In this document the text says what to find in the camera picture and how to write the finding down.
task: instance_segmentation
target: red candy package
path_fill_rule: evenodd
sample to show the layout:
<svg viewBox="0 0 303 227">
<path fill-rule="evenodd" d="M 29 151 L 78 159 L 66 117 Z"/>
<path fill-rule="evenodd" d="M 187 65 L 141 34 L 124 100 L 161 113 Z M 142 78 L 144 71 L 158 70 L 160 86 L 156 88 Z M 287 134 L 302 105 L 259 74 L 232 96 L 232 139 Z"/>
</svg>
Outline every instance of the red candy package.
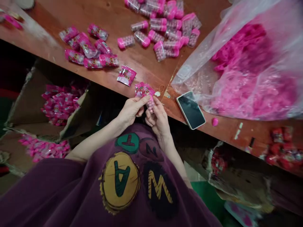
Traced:
<svg viewBox="0 0 303 227">
<path fill-rule="evenodd" d="M 135 79 L 136 72 L 127 66 L 121 66 L 117 81 L 124 83 L 127 86 L 131 86 Z"/>
</svg>

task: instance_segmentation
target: pink bottle cap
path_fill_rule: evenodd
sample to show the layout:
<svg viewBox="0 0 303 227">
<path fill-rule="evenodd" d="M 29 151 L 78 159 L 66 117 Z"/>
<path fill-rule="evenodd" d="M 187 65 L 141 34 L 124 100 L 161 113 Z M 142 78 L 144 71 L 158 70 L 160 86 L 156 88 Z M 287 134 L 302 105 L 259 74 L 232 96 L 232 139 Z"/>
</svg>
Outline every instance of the pink bottle cap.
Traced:
<svg viewBox="0 0 303 227">
<path fill-rule="evenodd" d="M 194 29 L 192 30 L 192 33 L 195 34 L 195 35 L 197 35 L 197 36 L 200 35 L 200 31 L 199 31 L 198 29 L 196 29 L 196 28 L 194 28 Z"/>
<path fill-rule="evenodd" d="M 142 42 L 142 46 L 148 47 L 149 44 L 151 43 L 151 40 L 149 38 L 145 38 L 144 41 Z"/>
<path fill-rule="evenodd" d="M 188 44 L 189 38 L 187 36 L 182 36 L 180 42 L 182 43 L 182 46 L 185 46 Z"/>
<path fill-rule="evenodd" d="M 177 30 L 180 30 L 182 28 L 182 21 L 181 20 L 177 20 Z"/>
<path fill-rule="evenodd" d="M 148 33 L 148 35 L 147 35 L 147 37 L 148 37 L 149 39 L 152 39 L 152 38 L 154 37 L 155 34 L 156 34 L 156 32 L 155 32 L 154 30 L 150 30 L 149 33 Z"/>
<path fill-rule="evenodd" d="M 174 19 L 177 10 L 178 10 L 178 8 L 177 8 L 176 6 L 172 7 L 172 9 L 170 10 L 169 14 L 167 15 L 167 19 L 168 19 L 168 20 Z"/>
<path fill-rule="evenodd" d="M 166 4 L 167 4 L 168 7 L 172 7 L 172 6 L 176 6 L 177 2 L 175 0 L 170 0 Z"/>
<path fill-rule="evenodd" d="M 117 39 L 117 42 L 118 42 L 118 47 L 119 47 L 120 49 L 124 49 L 124 48 L 125 48 L 124 41 L 123 41 L 122 38 L 118 38 L 118 39 Z"/>
<path fill-rule="evenodd" d="M 148 27 L 148 22 L 147 22 L 147 20 L 143 21 L 143 24 L 144 24 L 143 28 L 147 28 L 147 27 Z"/>
<path fill-rule="evenodd" d="M 163 42 L 159 41 L 154 45 L 154 50 L 158 49 L 159 47 L 163 46 Z"/>
</svg>

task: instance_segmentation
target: cardboard box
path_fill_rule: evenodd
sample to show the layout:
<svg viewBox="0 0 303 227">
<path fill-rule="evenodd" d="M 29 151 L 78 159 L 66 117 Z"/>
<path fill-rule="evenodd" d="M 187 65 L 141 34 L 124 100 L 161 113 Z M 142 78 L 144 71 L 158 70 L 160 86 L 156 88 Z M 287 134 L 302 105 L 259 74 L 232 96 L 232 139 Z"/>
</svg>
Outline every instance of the cardboard box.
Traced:
<svg viewBox="0 0 303 227">
<path fill-rule="evenodd" d="M 38 139 L 59 143 L 71 137 L 90 131 L 96 124 L 101 111 L 101 86 L 90 83 L 79 98 L 80 107 L 69 117 L 66 126 L 54 126 L 41 112 L 45 100 L 41 94 L 47 84 L 69 86 L 73 80 L 85 81 L 73 72 L 51 62 L 38 59 L 26 81 L 18 99 L 12 106 L 5 126 L 9 130 L 36 136 Z"/>
</svg>

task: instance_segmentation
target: stack of candy packages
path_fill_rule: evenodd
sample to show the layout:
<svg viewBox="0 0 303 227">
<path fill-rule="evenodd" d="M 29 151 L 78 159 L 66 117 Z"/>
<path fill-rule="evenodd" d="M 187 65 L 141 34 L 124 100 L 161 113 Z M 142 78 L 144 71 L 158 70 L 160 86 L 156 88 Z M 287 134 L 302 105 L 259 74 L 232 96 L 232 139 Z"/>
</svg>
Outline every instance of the stack of candy packages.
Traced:
<svg viewBox="0 0 303 227">
<path fill-rule="evenodd" d="M 59 33 L 60 38 L 73 49 L 65 50 L 65 58 L 87 69 L 118 67 L 117 55 L 112 53 L 106 44 L 108 33 L 95 24 L 89 25 L 87 32 L 97 38 L 94 45 L 84 32 L 75 27 L 69 27 Z"/>
<path fill-rule="evenodd" d="M 56 144 L 23 134 L 19 142 L 23 146 L 27 146 L 26 152 L 33 158 L 33 162 L 38 162 L 45 158 L 64 158 L 70 152 L 70 145 L 67 140 Z"/>
<path fill-rule="evenodd" d="M 41 96 L 46 100 L 41 111 L 55 126 L 66 125 L 69 116 L 79 107 L 78 99 L 84 94 L 86 86 L 59 87 L 46 85 L 46 92 Z"/>
<path fill-rule="evenodd" d="M 144 34 L 148 27 L 146 20 L 132 24 L 134 35 L 117 40 L 120 49 L 133 46 L 135 40 L 144 48 L 153 42 L 156 58 L 162 61 L 177 57 L 185 45 L 195 47 L 202 24 L 195 13 L 184 15 L 183 0 L 125 0 L 125 5 L 150 19 L 150 31 L 148 35 Z"/>
</svg>

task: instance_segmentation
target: clear plastic bag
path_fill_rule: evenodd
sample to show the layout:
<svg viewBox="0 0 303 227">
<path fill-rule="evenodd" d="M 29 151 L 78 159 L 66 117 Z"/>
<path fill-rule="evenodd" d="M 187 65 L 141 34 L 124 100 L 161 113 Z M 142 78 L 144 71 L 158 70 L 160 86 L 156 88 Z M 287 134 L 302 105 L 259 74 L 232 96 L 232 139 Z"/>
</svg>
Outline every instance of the clear plastic bag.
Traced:
<svg viewBox="0 0 303 227">
<path fill-rule="evenodd" d="M 172 81 L 209 113 L 279 120 L 303 112 L 303 5 L 235 1 Z"/>
</svg>

